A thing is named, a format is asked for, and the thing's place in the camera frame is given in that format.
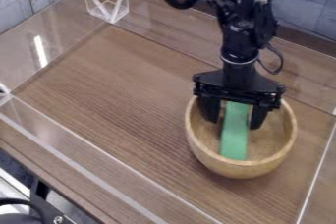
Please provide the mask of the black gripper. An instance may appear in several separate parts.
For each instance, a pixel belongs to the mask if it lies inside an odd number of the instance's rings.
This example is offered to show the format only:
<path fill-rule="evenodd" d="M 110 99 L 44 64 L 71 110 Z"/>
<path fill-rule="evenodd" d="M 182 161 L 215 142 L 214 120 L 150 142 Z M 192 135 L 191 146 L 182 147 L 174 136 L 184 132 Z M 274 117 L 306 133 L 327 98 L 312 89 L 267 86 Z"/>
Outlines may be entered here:
<path fill-rule="evenodd" d="M 254 65 L 227 64 L 222 69 L 194 74 L 194 82 L 194 95 L 200 101 L 204 117 L 214 123 L 223 100 L 254 106 L 251 130 L 262 128 L 270 110 L 282 106 L 284 87 L 263 76 Z"/>

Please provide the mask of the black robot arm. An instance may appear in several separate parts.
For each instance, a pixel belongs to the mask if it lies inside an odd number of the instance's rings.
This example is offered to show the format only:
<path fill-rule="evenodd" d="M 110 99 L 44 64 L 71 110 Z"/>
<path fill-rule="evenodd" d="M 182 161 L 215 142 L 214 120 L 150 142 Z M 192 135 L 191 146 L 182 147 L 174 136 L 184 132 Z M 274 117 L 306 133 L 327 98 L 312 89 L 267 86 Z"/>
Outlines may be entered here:
<path fill-rule="evenodd" d="M 187 10 L 202 0 L 164 0 L 179 10 Z M 250 128 L 263 126 L 268 112 L 282 106 L 283 86 L 258 71 L 260 50 L 272 47 L 278 31 L 274 0 L 204 0 L 215 9 L 223 34 L 220 60 L 223 67 L 194 75 L 194 95 L 199 98 L 206 118 L 219 118 L 222 101 L 254 107 Z"/>

